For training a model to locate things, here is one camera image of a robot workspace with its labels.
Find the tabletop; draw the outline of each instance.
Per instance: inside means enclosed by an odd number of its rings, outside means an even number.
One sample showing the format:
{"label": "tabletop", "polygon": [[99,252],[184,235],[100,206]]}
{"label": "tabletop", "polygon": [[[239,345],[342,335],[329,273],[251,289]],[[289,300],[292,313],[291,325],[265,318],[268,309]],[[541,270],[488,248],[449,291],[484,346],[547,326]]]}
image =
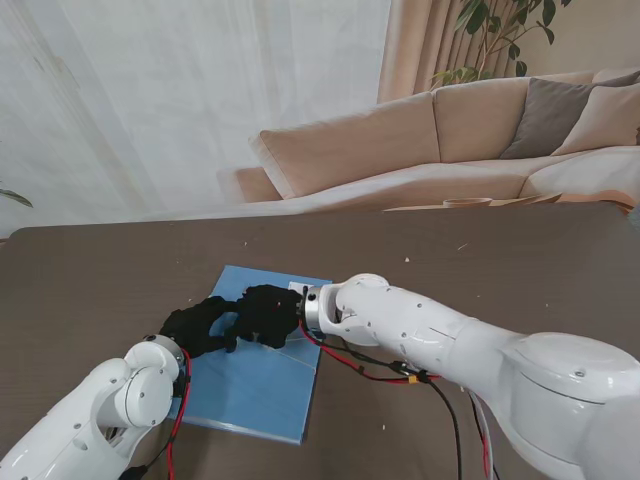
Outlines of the tabletop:
{"label": "tabletop", "polygon": [[[500,327],[585,335],[640,358],[639,247],[606,204],[20,230],[0,249],[0,455],[95,365],[205,298],[225,265],[334,281],[377,273]],[[464,478],[481,479],[469,399],[439,382],[461,424]],[[503,480],[545,478],[491,426]],[[166,434],[155,429],[137,458]],[[302,446],[184,425],[174,453],[184,480],[447,480],[455,458],[431,389],[369,382],[324,355]]]}

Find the robotic arm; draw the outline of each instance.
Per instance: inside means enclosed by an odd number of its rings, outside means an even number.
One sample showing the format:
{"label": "robotic arm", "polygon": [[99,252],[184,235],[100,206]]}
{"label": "robotic arm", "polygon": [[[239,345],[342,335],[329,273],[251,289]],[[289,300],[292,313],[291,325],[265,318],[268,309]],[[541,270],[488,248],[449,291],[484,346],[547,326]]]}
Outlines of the robotic arm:
{"label": "robotic arm", "polygon": [[640,363],[616,347],[510,332],[370,274],[309,289],[303,311],[311,331],[381,346],[474,391],[553,479],[640,478]]}
{"label": "robotic arm", "polygon": [[171,339],[151,335],[101,363],[9,451],[0,479],[117,479],[169,413],[183,362]]}
{"label": "robotic arm", "polygon": [[[639,478],[640,363],[616,347],[510,332],[371,274],[309,289],[301,310],[312,331],[381,346],[474,391],[553,479]],[[183,360],[158,335],[102,363],[9,451],[0,480],[117,479],[167,416]]]}

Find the beige cushion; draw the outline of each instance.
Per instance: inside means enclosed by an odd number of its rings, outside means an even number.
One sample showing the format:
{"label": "beige cushion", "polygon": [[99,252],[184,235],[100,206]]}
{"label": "beige cushion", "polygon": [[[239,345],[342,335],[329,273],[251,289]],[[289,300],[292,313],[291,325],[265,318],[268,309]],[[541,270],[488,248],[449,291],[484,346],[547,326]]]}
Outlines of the beige cushion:
{"label": "beige cushion", "polygon": [[593,82],[606,82],[607,80],[611,80],[613,78],[624,77],[625,75],[629,75],[630,73],[640,71],[640,67],[628,67],[628,68],[605,68],[604,70],[600,70],[593,77]]}
{"label": "beige cushion", "polygon": [[228,203],[282,200],[262,167],[223,169],[216,175]]}
{"label": "beige cushion", "polygon": [[640,84],[596,87],[571,133],[552,155],[635,145],[640,127]]}
{"label": "beige cushion", "polygon": [[[615,75],[610,78],[605,78],[604,80],[611,80],[612,78],[622,77],[623,75],[637,72],[638,70],[640,70],[640,68],[631,70],[627,73],[621,73],[620,75]],[[537,75],[535,78],[541,78],[543,80],[549,80],[552,82],[573,83],[574,85],[602,81],[602,79],[594,80],[593,77],[594,77],[593,72],[572,72],[572,73],[554,73],[551,75]]]}
{"label": "beige cushion", "polygon": [[527,96],[527,78],[439,88],[434,111],[443,163],[489,160],[509,146]]}
{"label": "beige cushion", "polygon": [[283,198],[440,161],[429,92],[357,115],[263,130],[250,143]]}
{"label": "beige cushion", "polygon": [[341,185],[308,197],[285,200],[306,212],[384,210],[439,205],[450,198],[517,198],[524,176],[463,165],[430,164]]}
{"label": "beige cushion", "polygon": [[567,138],[596,86],[626,87],[640,75],[630,75],[597,84],[574,85],[532,78],[527,90],[522,120],[500,158],[532,158],[550,155]]}
{"label": "beige cushion", "polygon": [[618,190],[640,201],[640,147],[594,150],[543,168],[527,179],[520,196],[603,190]]}
{"label": "beige cushion", "polygon": [[457,165],[468,165],[470,167],[490,168],[504,173],[514,173],[516,175],[524,175],[525,177],[542,170],[550,165],[563,162],[569,158],[573,158],[579,153],[570,153],[558,157],[537,157],[537,158],[519,158],[517,160],[479,160],[477,162],[462,162]]}

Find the white sheer curtain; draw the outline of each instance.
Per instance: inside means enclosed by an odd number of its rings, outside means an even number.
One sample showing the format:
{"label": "white sheer curtain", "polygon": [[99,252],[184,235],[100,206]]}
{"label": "white sheer curtain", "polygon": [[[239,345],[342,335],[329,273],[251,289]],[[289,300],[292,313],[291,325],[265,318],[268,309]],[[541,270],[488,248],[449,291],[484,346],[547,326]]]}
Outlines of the white sheer curtain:
{"label": "white sheer curtain", "polygon": [[0,0],[0,238],[223,202],[247,137],[376,103],[390,0]]}

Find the sofa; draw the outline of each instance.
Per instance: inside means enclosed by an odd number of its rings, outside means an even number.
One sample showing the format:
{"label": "sofa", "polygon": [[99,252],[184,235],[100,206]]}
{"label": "sofa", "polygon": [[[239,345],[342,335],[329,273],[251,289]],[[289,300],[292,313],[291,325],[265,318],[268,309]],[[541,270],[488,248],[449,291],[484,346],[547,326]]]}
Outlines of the sofa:
{"label": "sofa", "polygon": [[[589,84],[639,68],[549,75]],[[529,78],[438,88],[357,113],[250,140],[262,166],[218,173],[225,198],[248,211],[293,214],[436,205],[617,190],[640,202],[640,146],[503,160]]]}

